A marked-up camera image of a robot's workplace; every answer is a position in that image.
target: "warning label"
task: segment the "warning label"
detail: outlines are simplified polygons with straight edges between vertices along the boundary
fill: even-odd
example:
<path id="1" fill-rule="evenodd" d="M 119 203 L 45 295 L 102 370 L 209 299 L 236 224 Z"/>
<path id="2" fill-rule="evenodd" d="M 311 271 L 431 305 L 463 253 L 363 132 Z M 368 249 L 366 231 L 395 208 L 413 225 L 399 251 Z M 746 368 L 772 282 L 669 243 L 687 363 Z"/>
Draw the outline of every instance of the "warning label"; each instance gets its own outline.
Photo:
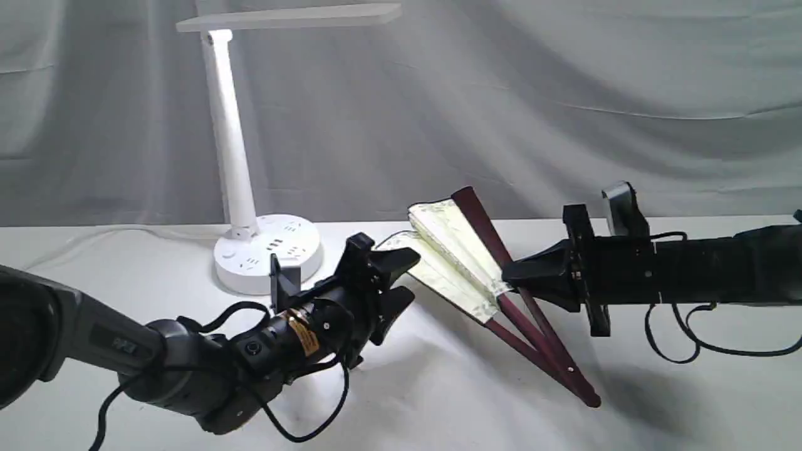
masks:
<path id="1" fill-rule="evenodd" d="M 293 313 L 298 318 L 303 318 L 303 316 L 301 316 L 300 312 L 297 310 L 293 310 Z M 306 327 L 306 324 L 301 321 L 296 321 L 295 318 L 287 315 L 286 312 L 282 312 L 281 316 L 287 320 L 287 323 L 289 323 L 290 327 L 292 327 L 293 331 L 295 331 L 295 335 L 298 336 L 298 341 L 301 342 L 301 346 L 303 346 L 303 352 L 307 357 L 311 356 L 320 349 L 318 336 L 315 335 L 314 332 L 310 331 L 309 328 Z"/>

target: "gray curtain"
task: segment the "gray curtain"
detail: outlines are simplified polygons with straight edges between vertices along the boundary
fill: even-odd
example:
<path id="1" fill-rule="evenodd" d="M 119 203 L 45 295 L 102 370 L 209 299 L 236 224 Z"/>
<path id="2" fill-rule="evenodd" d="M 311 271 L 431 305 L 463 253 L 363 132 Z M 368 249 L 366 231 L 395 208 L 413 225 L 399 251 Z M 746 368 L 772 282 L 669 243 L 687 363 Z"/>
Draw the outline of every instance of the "gray curtain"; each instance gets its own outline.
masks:
<path id="1" fill-rule="evenodd" d="M 235 32 L 259 213 L 401 219 L 474 185 L 494 217 L 802 206 L 802 1 L 401 0 L 371 29 Z M 0 224 L 219 222 L 196 35 L 336 0 L 0 6 Z"/>

